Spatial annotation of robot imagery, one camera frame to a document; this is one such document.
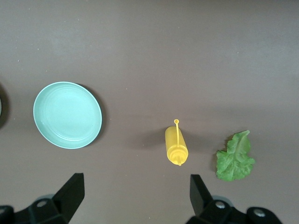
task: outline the gray tabletop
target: gray tabletop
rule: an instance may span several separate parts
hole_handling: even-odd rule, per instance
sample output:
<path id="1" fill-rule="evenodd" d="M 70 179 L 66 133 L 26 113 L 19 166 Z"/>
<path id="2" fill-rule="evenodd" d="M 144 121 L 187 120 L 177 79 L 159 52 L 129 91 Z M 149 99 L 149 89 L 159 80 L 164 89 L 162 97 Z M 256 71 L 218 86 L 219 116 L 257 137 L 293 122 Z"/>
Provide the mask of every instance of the gray tabletop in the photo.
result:
<path id="1" fill-rule="evenodd" d="M 298 1 L 5 1 L 0 5 L 0 204 L 21 210 L 76 172 L 72 224 L 183 224 L 190 174 L 242 212 L 298 221 Z M 42 88 L 87 87 L 103 111 L 97 139 L 49 143 L 33 120 Z M 189 157 L 168 161 L 179 119 Z M 215 153 L 250 130 L 252 173 L 225 182 Z"/>

